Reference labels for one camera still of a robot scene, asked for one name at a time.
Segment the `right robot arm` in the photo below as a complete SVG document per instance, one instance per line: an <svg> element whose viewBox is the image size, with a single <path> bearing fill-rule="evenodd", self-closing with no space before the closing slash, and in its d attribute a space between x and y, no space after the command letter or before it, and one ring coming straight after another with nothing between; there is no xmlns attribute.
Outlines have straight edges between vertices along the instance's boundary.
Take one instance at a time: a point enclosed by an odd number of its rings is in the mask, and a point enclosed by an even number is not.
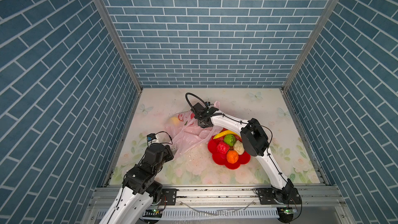
<svg viewBox="0 0 398 224"><path fill-rule="evenodd" d="M256 158L266 172L274 192L274 199L277 202L283 204L302 203L302 198L293 182L282 172L274 160L264 126L260 125L257 119L238 119L213 106L203 106L200 103L190 107L200 127L222 127L240 135L245 152Z"/></svg>

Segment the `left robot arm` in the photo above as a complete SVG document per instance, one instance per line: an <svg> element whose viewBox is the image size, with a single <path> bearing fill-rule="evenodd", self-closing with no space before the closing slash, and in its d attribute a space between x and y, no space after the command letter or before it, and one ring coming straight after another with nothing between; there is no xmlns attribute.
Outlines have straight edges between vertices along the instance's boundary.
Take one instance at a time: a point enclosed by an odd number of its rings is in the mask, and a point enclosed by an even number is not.
<svg viewBox="0 0 398 224"><path fill-rule="evenodd" d="M174 159L169 145L151 144L143 158L124 176L122 186L102 224L134 224L161 199L163 185L155 181L163 165Z"/></svg>

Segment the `red flower-shaped plate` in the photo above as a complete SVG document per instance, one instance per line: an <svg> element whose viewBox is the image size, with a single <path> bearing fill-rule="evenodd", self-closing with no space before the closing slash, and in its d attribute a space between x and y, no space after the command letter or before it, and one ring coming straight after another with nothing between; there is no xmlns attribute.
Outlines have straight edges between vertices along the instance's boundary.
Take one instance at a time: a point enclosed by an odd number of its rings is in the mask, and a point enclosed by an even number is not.
<svg viewBox="0 0 398 224"><path fill-rule="evenodd" d="M241 137L225 128L210 138L207 148L214 163L229 170L236 170L251 160L251 156L244 149Z"/></svg>

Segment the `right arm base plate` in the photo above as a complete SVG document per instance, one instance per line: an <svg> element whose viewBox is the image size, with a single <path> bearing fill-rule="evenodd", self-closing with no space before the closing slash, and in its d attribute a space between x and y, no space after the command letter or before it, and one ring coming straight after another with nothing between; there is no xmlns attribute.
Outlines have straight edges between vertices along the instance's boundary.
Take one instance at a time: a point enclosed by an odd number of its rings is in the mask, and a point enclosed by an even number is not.
<svg viewBox="0 0 398 224"><path fill-rule="evenodd" d="M256 188L255 194L258 196L261 205L299 205L302 199L296 188L279 190L271 188Z"/></svg>

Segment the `yellow fake pepper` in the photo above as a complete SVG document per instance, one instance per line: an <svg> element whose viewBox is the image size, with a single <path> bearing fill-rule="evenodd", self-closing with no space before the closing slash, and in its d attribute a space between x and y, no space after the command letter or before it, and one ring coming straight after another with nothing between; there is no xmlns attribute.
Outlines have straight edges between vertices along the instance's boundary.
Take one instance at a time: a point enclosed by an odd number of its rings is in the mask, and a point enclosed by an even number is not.
<svg viewBox="0 0 398 224"><path fill-rule="evenodd" d="M215 135L214 139L219 139L219 138L224 137L224 136L229 135L229 134L234 135L234 136L238 136L238 134L236 134L236 133L234 133L234 132L232 132L230 130L226 130L226 131L222 131L219 134Z"/></svg>

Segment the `aluminium front rail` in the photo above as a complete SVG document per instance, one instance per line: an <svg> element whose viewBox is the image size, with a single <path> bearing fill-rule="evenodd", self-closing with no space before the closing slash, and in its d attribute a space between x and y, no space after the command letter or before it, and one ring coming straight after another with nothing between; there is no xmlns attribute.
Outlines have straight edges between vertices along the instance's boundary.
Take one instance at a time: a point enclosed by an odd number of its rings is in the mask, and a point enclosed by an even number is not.
<svg viewBox="0 0 398 224"><path fill-rule="evenodd" d="M232 185L232 186L165 186L176 188L175 207L249 207L260 206L256 188L266 188L266 185ZM298 193L302 204L297 207L329 207L343 206L345 201L336 186L323 184L298 185ZM119 187L96 188L89 203L89 209L108 209L114 202Z"/></svg>

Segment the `green fake fruit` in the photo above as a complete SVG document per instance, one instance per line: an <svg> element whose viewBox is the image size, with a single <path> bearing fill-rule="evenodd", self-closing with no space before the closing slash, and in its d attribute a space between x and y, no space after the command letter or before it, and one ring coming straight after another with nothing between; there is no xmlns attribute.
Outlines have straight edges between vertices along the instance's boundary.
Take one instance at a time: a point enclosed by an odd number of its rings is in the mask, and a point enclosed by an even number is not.
<svg viewBox="0 0 398 224"><path fill-rule="evenodd" d="M237 138L233 134L227 134L223 141L228 144L229 146L233 147L237 141Z"/></svg>

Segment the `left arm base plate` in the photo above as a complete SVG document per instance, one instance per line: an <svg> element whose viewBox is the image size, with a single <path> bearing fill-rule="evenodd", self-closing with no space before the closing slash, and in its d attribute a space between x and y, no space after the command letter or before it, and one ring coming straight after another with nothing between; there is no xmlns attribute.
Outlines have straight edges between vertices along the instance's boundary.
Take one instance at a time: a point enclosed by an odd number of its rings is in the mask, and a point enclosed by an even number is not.
<svg viewBox="0 0 398 224"><path fill-rule="evenodd" d="M162 189L155 197L154 204L155 205L175 205L177 198L177 189L176 188L165 188Z"/></svg>

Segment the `pink plastic bag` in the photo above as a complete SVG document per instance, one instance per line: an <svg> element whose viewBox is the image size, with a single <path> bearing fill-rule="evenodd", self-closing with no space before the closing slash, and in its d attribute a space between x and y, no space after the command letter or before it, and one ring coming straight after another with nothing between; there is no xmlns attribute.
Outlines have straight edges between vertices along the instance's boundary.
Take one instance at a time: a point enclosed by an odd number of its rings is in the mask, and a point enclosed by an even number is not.
<svg viewBox="0 0 398 224"><path fill-rule="evenodd" d="M179 125L170 123L170 118L178 117ZM222 131L222 127L201 128L192 111L181 112L170 117L165 125L165 131L171 136L171 145L175 159L190 151L196 145L210 141L210 138Z"/></svg>

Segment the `orange fake tangerine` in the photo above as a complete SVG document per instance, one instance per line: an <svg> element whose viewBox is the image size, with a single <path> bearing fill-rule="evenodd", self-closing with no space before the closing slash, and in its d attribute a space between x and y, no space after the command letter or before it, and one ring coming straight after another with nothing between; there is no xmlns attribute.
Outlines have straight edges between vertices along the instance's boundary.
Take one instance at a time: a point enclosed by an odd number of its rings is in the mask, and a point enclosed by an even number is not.
<svg viewBox="0 0 398 224"><path fill-rule="evenodd" d="M235 163L237 163L238 160L239 160L239 155L237 154L236 151L234 151L234 150L229 150L228 153L227 153L226 158L227 158L227 162L228 162L228 163L230 163L230 164L235 164Z"/></svg>

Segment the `yellow fake fruit in bag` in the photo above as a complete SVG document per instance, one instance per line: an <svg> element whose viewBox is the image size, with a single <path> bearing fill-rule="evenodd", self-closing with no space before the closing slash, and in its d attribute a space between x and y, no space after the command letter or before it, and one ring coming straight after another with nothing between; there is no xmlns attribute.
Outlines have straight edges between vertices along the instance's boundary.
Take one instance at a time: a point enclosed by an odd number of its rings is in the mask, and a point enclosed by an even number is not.
<svg viewBox="0 0 398 224"><path fill-rule="evenodd" d="M180 120L178 119L178 117L172 117L170 118L170 123L172 123L173 125L179 125Z"/></svg>

